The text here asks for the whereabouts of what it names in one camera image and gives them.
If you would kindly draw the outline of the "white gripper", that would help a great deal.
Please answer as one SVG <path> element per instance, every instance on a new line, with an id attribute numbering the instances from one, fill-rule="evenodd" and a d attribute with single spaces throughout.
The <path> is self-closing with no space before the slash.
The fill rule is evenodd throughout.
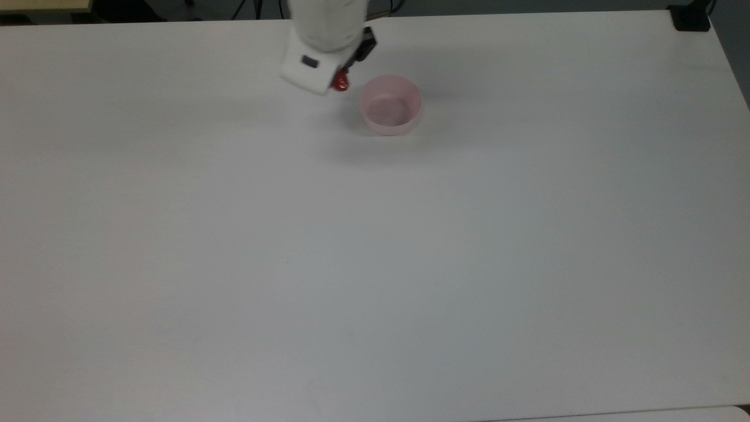
<path id="1" fill-rule="evenodd" d="M 292 28 L 279 74 L 310 93 L 326 94 L 331 89 L 342 93 L 349 89 L 349 69 L 363 62 L 375 46 L 377 38 L 370 26 L 364 27 L 359 43 L 337 52 L 321 52 L 306 45 Z"/>

